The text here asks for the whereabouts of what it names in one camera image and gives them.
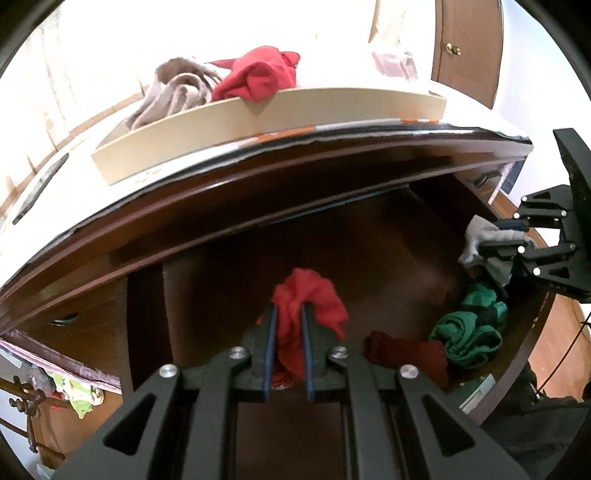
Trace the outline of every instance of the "drawer handle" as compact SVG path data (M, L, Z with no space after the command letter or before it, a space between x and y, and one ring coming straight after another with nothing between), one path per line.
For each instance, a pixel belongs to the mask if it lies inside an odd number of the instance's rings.
M74 323L78 318L78 313L70 313L65 317L57 320L52 320L49 322L49 325L54 325L56 327L65 327L66 325L71 325Z

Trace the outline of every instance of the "bolt head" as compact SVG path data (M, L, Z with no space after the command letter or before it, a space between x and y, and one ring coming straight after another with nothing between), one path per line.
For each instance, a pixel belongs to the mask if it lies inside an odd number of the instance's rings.
M330 356L335 360L344 360L349 356L349 351L347 350L347 347L337 345L331 349Z
M418 377L418 368L414 365L403 365L400 367L400 376L408 380Z
M232 360L242 360L246 358L248 352L243 346L233 346L228 353Z
M176 365L173 365L173 364L163 365L158 370L158 374L162 378L172 378L172 377L175 377L176 374L178 374L178 367Z

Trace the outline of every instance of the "dark red cloth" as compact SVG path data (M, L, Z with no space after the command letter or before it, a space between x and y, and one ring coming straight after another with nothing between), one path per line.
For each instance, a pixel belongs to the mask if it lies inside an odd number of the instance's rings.
M447 388L449 385L447 357L439 341L413 342L374 330L365 339L363 354L371 363L382 367L414 365L439 387Z

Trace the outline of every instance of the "door knob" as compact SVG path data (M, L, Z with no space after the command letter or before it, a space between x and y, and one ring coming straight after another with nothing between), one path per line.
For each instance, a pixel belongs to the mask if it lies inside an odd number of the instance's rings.
M448 53L451 53L452 55L461 55L462 54L460 47L458 47L457 45L452 45L451 43L448 43L447 45L445 45L445 49L447 50Z

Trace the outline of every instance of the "red cloth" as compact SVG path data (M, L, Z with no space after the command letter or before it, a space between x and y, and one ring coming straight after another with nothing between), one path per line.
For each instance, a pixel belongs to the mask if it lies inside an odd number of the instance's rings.
M382 367L414 365L439 387L447 388L449 385L447 357L439 341L413 342L374 330L365 339L363 354L371 363Z
M300 54L279 51L275 47L258 47L243 57L210 62L230 73L212 91L212 102L240 97L262 102L278 90L296 86L296 65Z
M271 301L277 305L277 360L272 383L274 387L290 387L304 379L301 304L312 302L316 321L333 329L339 342L345 338L343 325L349 315L330 280L314 270L294 269L275 287Z

